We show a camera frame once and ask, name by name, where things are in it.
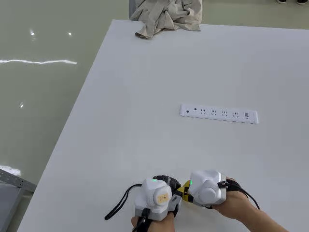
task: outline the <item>gray metal bracket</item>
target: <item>gray metal bracket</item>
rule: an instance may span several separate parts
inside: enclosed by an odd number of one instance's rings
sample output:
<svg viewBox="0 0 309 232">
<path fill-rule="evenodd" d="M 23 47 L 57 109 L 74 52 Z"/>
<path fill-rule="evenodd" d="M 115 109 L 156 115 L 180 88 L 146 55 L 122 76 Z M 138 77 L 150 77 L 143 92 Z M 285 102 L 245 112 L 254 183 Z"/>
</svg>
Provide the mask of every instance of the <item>gray metal bracket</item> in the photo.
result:
<svg viewBox="0 0 309 232">
<path fill-rule="evenodd" d="M 35 188 L 36 188 L 36 185 L 27 181 L 27 180 L 24 180 L 18 176 L 15 176 L 13 174 L 10 174 L 2 169 L 0 169 L 0 181 L 3 181 L 7 184 L 10 184 L 10 185 L 14 185 L 18 188 L 22 188 L 24 190 L 27 190 L 29 192 L 34 192 L 35 191 Z"/>
<path fill-rule="evenodd" d="M 36 185 L 0 169 L 0 232 L 6 232 L 25 191 L 34 192 Z"/>
</svg>

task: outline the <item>electrical outlet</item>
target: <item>electrical outlet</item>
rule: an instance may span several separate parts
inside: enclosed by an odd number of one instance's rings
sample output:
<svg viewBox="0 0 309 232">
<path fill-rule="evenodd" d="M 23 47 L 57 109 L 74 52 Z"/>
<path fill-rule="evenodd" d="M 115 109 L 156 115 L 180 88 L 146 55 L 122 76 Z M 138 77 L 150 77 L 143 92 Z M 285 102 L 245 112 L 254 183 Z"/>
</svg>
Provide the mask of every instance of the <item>electrical outlet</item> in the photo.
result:
<svg viewBox="0 0 309 232">
<path fill-rule="evenodd" d="M 259 123 L 257 112 L 254 110 L 226 109 L 192 104 L 182 104 L 180 107 L 180 116 L 253 124 Z"/>
</svg>

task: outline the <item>crumpled fabric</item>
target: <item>crumpled fabric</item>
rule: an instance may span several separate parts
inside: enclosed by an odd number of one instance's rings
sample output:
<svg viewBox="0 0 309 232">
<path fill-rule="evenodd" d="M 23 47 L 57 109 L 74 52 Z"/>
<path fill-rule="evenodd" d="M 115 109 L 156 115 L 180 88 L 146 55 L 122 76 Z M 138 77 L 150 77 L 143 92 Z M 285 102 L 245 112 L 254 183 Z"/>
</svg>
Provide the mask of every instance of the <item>crumpled fabric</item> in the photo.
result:
<svg viewBox="0 0 309 232">
<path fill-rule="evenodd" d="M 135 34 L 150 39 L 162 30 L 200 31 L 202 0 L 136 0 L 136 11 L 130 20 L 144 23 Z"/>
</svg>

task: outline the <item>hand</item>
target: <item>hand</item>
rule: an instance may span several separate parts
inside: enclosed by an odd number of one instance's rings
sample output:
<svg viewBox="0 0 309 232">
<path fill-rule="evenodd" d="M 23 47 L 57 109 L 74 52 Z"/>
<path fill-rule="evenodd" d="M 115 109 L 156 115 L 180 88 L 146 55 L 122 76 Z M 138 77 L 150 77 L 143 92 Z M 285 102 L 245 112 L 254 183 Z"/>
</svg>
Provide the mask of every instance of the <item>hand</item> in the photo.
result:
<svg viewBox="0 0 309 232">
<path fill-rule="evenodd" d="M 226 201 L 212 207 L 223 216 L 237 220 L 240 220 L 248 209 L 255 209 L 246 195 L 239 191 L 227 192 Z"/>
<path fill-rule="evenodd" d="M 131 223 L 136 227 L 138 217 L 133 217 Z M 174 214 L 170 212 L 162 221 L 152 221 L 148 232 L 175 232 L 174 229 Z"/>
</svg>

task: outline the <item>shiny floor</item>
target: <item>shiny floor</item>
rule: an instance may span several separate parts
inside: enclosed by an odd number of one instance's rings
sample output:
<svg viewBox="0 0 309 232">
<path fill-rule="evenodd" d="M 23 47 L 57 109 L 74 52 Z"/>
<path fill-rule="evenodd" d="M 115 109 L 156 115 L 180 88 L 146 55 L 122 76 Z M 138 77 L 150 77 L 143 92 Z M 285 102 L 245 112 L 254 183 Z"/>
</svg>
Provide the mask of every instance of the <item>shiny floor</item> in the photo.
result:
<svg viewBox="0 0 309 232">
<path fill-rule="evenodd" d="M 203 2 L 203 23 L 309 29 L 309 3 Z M 127 13 L 128 0 L 0 2 L 0 165 L 38 183 L 111 20 Z"/>
</svg>

